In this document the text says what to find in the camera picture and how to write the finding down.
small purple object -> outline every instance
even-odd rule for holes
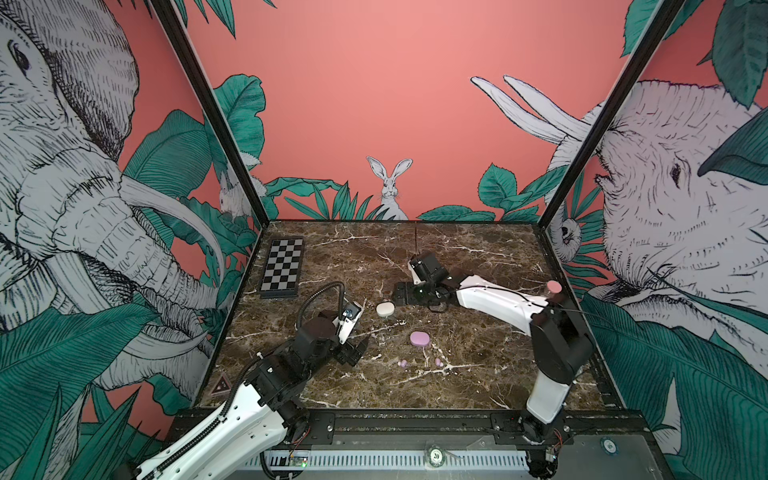
[[[411,333],[411,344],[413,344],[414,346],[429,345],[429,334],[426,332]]]

elephant eye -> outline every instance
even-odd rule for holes
[[[22,73],[26,75],[27,70],[29,70],[30,67],[27,55],[24,55],[24,52],[19,49],[18,44],[14,43],[13,40],[8,42],[8,50],[11,52],[13,60],[16,62],[17,66],[22,70]]]
[[[680,165],[675,164],[674,167],[672,167],[670,175],[672,176],[672,181],[674,182],[675,186],[680,188]]]

black and white checkerboard pattern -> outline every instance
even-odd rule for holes
[[[272,240],[261,279],[262,298],[283,298],[299,294],[299,273],[304,252],[303,238]]]

rabbit illustration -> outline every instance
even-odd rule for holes
[[[400,210],[400,207],[395,200],[398,196],[397,187],[395,186],[395,180],[397,177],[404,174],[413,164],[413,160],[406,158],[401,161],[395,167],[391,177],[387,177],[386,168],[384,165],[373,157],[367,157],[368,163],[371,164],[371,170],[378,177],[384,180],[384,187],[382,188],[382,205],[386,208],[384,214],[384,220],[408,220],[408,216]]]

brown marble tabletop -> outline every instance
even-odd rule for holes
[[[299,297],[262,300],[257,288],[272,238],[303,236],[306,250]],[[530,339],[501,320],[451,306],[444,313],[426,307],[396,307],[382,319],[376,305],[389,300],[396,282],[408,281],[407,261],[433,251],[454,267],[514,290],[539,294],[551,279],[530,226],[504,224],[413,224],[272,222],[261,243],[235,317],[225,333],[200,406],[217,406],[226,396],[210,394],[222,372],[230,381],[259,351],[295,333],[301,303],[334,280],[364,305],[351,341],[370,334],[369,348],[354,368],[331,362],[307,384],[301,399],[309,407],[414,409],[521,409],[536,379]],[[333,309],[336,291],[324,293],[313,311]],[[307,312],[305,318],[311,318]],[[411,345],[415,330],[427,332],[425,347]],[[443,365],[437,366],[435,358]],[[398,362],[408,362],[407,368]],[[589,372],[566,398],[572,410],[603,409]]]

